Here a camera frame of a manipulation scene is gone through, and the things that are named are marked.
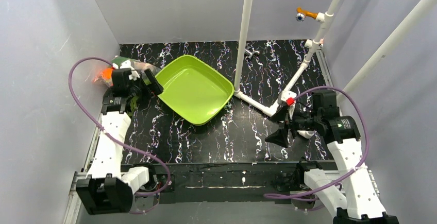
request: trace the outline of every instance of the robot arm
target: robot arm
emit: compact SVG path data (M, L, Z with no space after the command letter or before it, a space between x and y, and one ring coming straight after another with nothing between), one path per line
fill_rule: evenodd
M146 85L147 77L151 82ZM147 93L162 93L162 86L150 70L135 71L130 65L122 64L121 69L112 72L113 86L103 98L102 125L106 132L124 142L131 119L127 114L134 96ZM76 191L87 212L91 215L129 212L133 195L141 186L154 184L150 170L145 166L130 168L121 173L123 147L115 144L103 131L100 132L95 156L86 179L78 180Z
M367 167L356 165L362 158L360 133L354 119L340 116L334 91L322 90L314 92L313 110L306 113L295 112L295 103L288 101L290 114L287 115L280 129L266 138L267 142L287 145L288 130L293 137L299 130L315 130L324 138L329 151L341 175L351 170L355 172L342 181L345 196L331 186L318 193L336 224L352 223L399 223L396 216L389 216L380 202ZM316 189L331 182L316 161L301 161L293 174L296 185L304 184Z

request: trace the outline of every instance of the black base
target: black base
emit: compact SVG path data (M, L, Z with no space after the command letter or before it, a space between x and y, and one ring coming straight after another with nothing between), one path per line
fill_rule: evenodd
M160 204L177 202L259 202L274 201L289 204L290 200L269 200L265 193L279 193L275 177L292 173L298 162L259 162L226 164L169 164L172 173L172 192L163 192ZM320 161L324 170L337 170L334 161ZM131 165L123 165L128 171ZM158 179L165 182L166 173L156 168Z

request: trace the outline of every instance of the faucet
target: faucet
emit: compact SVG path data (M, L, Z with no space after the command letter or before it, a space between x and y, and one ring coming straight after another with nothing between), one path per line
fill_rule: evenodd
M248 60L252 59L254 55L259 55L259 53L260 52L258 50L250 51L250 47L244 50L244 54L247 56Z

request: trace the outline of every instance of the black marbled surface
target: black marbled surface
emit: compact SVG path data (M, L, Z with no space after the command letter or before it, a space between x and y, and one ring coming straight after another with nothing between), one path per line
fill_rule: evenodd
M306 48L301 40L252 41L259 57L245 61L241 90L270 106L300 65ZM238 42L199 42L121 45L120 56L140 59L160 68L182 55L194 55L233 82ZM318 61L313 57L292 91L325 85ZM309 97L301 99L310 103ZM167 163L224 163L298 161L332 159L316 134L309 141L289 137L288 149L264 141L278 125L247 103L233 97L210 122L194 126L154 97L144 99L132 117L126 143L156 154ZM123 153L123 163L149 161L131 151Z

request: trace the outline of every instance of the green tray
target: green tray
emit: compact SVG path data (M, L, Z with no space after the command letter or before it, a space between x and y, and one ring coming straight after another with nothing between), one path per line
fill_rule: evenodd
M175 59L155 77L164 87L158 97L194 125L211 120L234 93L228 79L191 55Z

